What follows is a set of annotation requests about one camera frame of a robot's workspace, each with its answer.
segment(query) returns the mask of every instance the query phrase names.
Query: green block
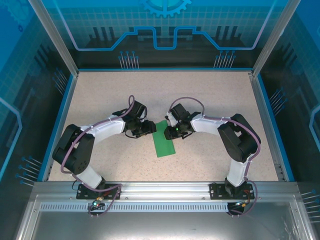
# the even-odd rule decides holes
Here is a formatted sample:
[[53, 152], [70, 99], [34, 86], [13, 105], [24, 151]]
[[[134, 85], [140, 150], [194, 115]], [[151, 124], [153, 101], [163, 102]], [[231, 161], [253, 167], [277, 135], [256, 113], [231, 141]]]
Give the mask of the green block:
[[158, 158], [175, 154], [175, 147], [172, 140], [167, 140], [165, 137], [165, 129], [168, 126], [166, 120], [158, 122], [156, 125], [156, 132], [152, 133], [156, 156]]

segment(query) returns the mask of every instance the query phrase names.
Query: enclosure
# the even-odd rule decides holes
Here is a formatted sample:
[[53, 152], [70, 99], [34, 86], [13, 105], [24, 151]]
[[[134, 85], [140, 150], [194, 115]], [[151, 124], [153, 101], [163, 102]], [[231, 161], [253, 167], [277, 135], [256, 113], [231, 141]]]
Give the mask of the enclosure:
[[[0, 1], [1, 239], [318, 239], [319, 8], [316, 0]], [[248, 214], [230, 216], [236, 199], [212, 199], [231, 158], [205, 132], [174, 139], [163, 155], [153, 134], [95, 145], [90, 165], [122, 187], [113, 204], [105, 200], [105, 216], [86, 214], [92, 200], [78, 199], [81, 182], [60, 171], [54, 149], [67, 126], [108, 119], [131, 94], [156, 124], [186, 96], [205, 116], [245, 117], [261, 139]]]

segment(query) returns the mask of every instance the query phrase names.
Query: robotic arm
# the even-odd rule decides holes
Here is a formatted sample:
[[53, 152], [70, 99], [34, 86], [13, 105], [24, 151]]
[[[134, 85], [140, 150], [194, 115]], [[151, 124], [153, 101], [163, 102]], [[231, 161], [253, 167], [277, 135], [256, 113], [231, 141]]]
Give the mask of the robotic arm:
[[110, 121], [98, 125], [76, 126], [71, 124], [67, 126], [53, 151], [53, 159], [62, 164], [67, 151], [75, 139], [85, 130], [91, 128], [80, 138], [78, 145], [72, 149], [64, 167], [89, 187], [98, 190], [103, 189], [105, 187], [105, 180], [90, 166], [93, 147], [112, 135], [126, 134], [127, 131], [131, 131], [133, 136], [131, 138], [140, 138], [141, 136], [156, 132], [155, 123], [145, 119], [147, 116], [146, 106], [138, 101], [134, 101], [131, 111], [124, 115], [126, 110], [114, 112], [108, 118]]
[[190, 114], [179, 103], [170, 109], [166, 114], [166, 119], [170, 122], [170, 126], [164, 131], [167, 140], [185, 139], [195, 132], [220, 135], [225, 149], [231, 157], [230, 171], [225, 179], [225, 191], [232, 198], [241, 192], [246, 184], [249, 159], [257, 152], [258, 146], [254, 137], [239, 125], [249, 129], [261, 143], [258, 135], [242, 115], [235, 114], [222, 120], [221, 118], [204, 116], [201, 112]]

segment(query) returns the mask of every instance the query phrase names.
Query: gear logo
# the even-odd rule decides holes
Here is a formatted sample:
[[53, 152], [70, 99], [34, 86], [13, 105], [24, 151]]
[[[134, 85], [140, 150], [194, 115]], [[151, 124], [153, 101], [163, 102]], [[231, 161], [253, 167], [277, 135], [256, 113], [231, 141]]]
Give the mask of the gear logo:
[[0, 0], [0, 8], [6, 7], [11, 17], [21, 25], [29, 16], [27, 0]]
[[191, 0], [140, 0], [140, 3], [144, 5], [144, 10], [150, 11], [150, 14], [166, 18], [168, 15], [173, 17], [175, 14], [180, 14], [181, 10], [186, 10]]

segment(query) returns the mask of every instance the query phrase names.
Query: beige work surface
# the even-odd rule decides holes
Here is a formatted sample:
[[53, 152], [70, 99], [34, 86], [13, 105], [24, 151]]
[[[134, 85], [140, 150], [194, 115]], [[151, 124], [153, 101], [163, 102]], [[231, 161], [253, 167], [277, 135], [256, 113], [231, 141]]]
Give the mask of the beige work surface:
[[[261, 152], [248, 177], [278, 180], [247, 72], [81, 72], [64, 127], [106, 119], [127, 108], [131, 94], [147, 106], [147, 119], [155, 123], [164, 120], [171, 103], [184, 96], [202, 101], [207, 116], [242, 114], [261, 138]], [[192, 100], [181, 103], [190, 113], [202, 110]], [[106, 181], [211, 182], [227, 176], [231, 158], [219, 136], [197, 132], [173, 144], [176, 154], [158, 158], [151, 134], [139, 139], [118, 134], [94, 147], [90, 164]], [[74, 179], [62, 174], [54, 162], [49, 180]]]

